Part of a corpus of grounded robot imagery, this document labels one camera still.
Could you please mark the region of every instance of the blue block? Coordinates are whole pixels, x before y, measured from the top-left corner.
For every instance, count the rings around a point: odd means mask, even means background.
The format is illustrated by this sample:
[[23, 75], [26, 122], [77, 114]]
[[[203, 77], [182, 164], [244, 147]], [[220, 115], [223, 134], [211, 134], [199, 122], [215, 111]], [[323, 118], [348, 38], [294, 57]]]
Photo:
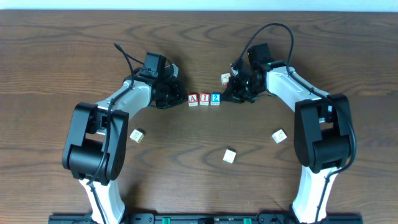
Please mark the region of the blue block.
[[219, 93], [212, 93], [211, 94], [211, 102], [210, 105], [220, 105], [221, 102], [221, 94]]

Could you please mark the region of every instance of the black bracket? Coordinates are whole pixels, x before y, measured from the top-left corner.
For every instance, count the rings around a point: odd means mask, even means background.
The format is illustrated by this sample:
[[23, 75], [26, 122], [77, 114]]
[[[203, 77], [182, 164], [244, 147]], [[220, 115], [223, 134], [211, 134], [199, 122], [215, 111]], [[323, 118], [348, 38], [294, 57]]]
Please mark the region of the black bracket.
[[[328, 98], [347, 114], [352, 123], [347, 97], [337, 94], [328, 95]], [[320, 119], [333, 123], [332, 128], [321, 130]], [[352, 150], [349, 135], [342, 114], [327, 100], [303, 100], [295, 104], [294, 149], [300, 163], [310, 167], [312, 172], [317, 174], [322, 169], [344, 166]]]
[[250, 69], [244, 66], [243, 59], [232, 65], [238, 71], [236, 76], [229, 78], [227, 87], [221, 95], [223, 101], [233, 103], [254, 103], [263, 91], [266, 91], [266, 75], [271, 71], [274, 59], [271, 57], [267, 44], [259, 44], [248, 49]]
[[144, 68], [134, 80], [144, 82], [152, 87], [150, 102], [155, 101], [158, 109], [167, 109], [187, 101], [188, 93], [183, 83], [177, 78], [173, 65], [166, 65], [166, 57], [147, 53]]
[[86, 134], [95, 134], [98, 129], [107, 127], [111, 122], [108, 156], [102, 165], [97, 181], [102, 185], [115, 180], [120, 174], [126, 154], [127, 126], [129, 114], [114, 110], [111, 121], [107, 121], [107, 111], [97, 105], [79, 103], [73, 111], [62, 165], [72, 172], [73, 178], [84, 179], [93, 176], [103, 156], [104, 144], [86, 138]]

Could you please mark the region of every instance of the red block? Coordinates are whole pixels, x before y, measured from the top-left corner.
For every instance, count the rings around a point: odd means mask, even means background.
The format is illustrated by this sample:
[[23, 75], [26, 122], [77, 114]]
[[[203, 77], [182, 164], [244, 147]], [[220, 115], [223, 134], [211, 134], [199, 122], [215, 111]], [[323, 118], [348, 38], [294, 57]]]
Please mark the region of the red block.
[[189, 106], [198, 106], [198, 95], [197, 94], [189, 94], [188, 95], [188, 104], [189, 104]]

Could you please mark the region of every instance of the white cube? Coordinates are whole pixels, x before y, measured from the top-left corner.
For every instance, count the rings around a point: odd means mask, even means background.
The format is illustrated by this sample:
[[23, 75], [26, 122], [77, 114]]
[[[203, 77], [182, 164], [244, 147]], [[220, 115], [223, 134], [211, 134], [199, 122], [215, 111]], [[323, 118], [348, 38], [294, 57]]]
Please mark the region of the white cube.
[[144, 134], [135, 129], [130, 134], [130, 138], [131, 138], [131, 140], [133, 140], [133, 141], [135, 141], [135, 142], [137, 142], [139, 144], [141, 142], [141, 140], [144, 138]]
[[223, 84], [223, 86], [226, 86], [229, 82], [229, 78], [231, 77], [231, 74], [229, 73], [225, 73], [221, 75], [221, 84]]
[[235, 156], [236, 156], [236, 152], [233, 152], [233, 151], [227, 149], [225, 151], [225, 155], [224, 155], [224, 159], [223, 160], [226, 161], [226, 162], [229, 162], [229, 163], [233, 163], [234, 159], [235, 159]]
[[286, 134], [283, 132], [283, 130], [279, 130], [277, 132], [275, 132], [272, 135], [272, 138], [275, 140], [275, 142], [278, 144], [281, 141], [285, 140], [287, 138]]

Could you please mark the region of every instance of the wood grain surface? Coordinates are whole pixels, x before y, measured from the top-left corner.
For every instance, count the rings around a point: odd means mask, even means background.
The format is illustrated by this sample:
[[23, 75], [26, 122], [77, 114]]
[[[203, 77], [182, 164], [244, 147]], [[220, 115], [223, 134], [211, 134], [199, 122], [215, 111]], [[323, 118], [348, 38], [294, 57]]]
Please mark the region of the wood grain surface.
[[[396, 223], [398, 14], [154, 11], [0, 11], [0, 223], [91, 210], [61, 158], [74, 106], [103, 100], [129, 74], [113, 42], [141, 60], [171, 58], [189, 92], [222, 92], [220, 75], [270, 22], [292, 28], [296, 71], [351, 103], [357, 159], [336, 178], [327, 211]], [[263, 42], [286, 58], [285, 30], [265, 30], [254, 41]], [[130, 208], [257, 213], [286, 210], [297, 194], [294, 114], [277, 98], [144, 108], [129, 133], [136, 128], [147, 134], [127, 141], [119, 176]], [[276, 144], [280, 128], [288, 138]], [[237, 151], [233, 164], [222, 161], [226, 148]]]

